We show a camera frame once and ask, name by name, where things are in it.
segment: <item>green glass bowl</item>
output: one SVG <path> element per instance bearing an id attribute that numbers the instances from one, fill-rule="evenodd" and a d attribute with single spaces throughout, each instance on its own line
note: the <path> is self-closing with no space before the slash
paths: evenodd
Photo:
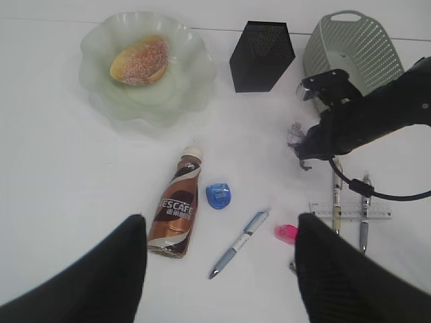
<path id="1" fill-rule="evenodd" d="M 109 75 L 114 58 L 144 36 L 169 41 L 169 66 L 151 85 L 132 86 Z M 216 64 L 194 30 L 153 12 L 118 13 L 88 33 L 81 42 L 79 82 L 99 95 L 117 120 L 142 118 L 158 127 L 173 125 L 182 115 L 203 110 L 213 93 Z"/>

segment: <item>gray plastic basket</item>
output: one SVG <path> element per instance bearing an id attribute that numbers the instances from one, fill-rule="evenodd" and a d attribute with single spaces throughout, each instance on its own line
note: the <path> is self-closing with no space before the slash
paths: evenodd
<path id="1" fill-rule="evenodd" d="M 346 14 L 358 19 L 341 20 Z M 376 20 L 351 10 L 323 17 L 305 48 L 307 77 L 331 69 L 347 71 L 349 80 L 364 96 L 404 72 L 385 29 Z M 320 113 L 327 109 L 319 99 L 314 100 L 314 106 Z"/>

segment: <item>pastry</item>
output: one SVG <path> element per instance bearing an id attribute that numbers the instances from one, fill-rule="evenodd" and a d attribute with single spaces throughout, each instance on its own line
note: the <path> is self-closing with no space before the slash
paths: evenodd
<path id="1" fill-rule="evenodd" d="M 159 35 L 142 38 L 114 59 L 110 76 L 129 85 L 151 84 L 168 68 L 169 43 Z"/>

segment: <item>black cable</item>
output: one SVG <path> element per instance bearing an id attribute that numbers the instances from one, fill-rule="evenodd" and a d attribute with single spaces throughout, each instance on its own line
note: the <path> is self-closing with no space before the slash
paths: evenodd
<path id="1" fill-rule="evenodd" d="M 360 180 L 356 180 L 356 179 L 350 180 L 349 178 L 347 178 L 347 176 L 345 176 L 338 169 L 337 165 L 335 165 L 335 162 L 333 161 L 332 158 L 329 159 L 329 165 L 331 165 L 333 171 L 337 174 L 338 177 L 340 177 L 344 182 L 349 184 L 349 188 L 351 190 L 367 197 L 375 196 L 380 199 L 389 200 L 389 201 L 408 202 L 408 201 L 417 201 L 417 200 L 426 199 L 427 197 L 431 196 L 431 190 L 420 194 L 405 195 L 405 196 L 389 195 L 389 194 L 375 192 L 373 186 L 365 184 Z"/>

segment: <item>bottle cap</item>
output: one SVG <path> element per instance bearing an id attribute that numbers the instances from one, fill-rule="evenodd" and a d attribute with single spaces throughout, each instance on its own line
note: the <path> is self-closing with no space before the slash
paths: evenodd
<path id="1" fill-rule="evenodd" d="M 199 148 L 193 147 L 193 146 L 188 146 L 183 150 L 183 154 L 181 155 L 181 157 L 184 157 L 184 156 L 193 156 L 202 162 L 203 154 Z"/>
<path id="2" fill-rule="evenodd" d="M 209 185 L 205 192 L 209 205 L 216 210 L 221 210 L 230 203 L 230 189 L 226 183 Z"/>

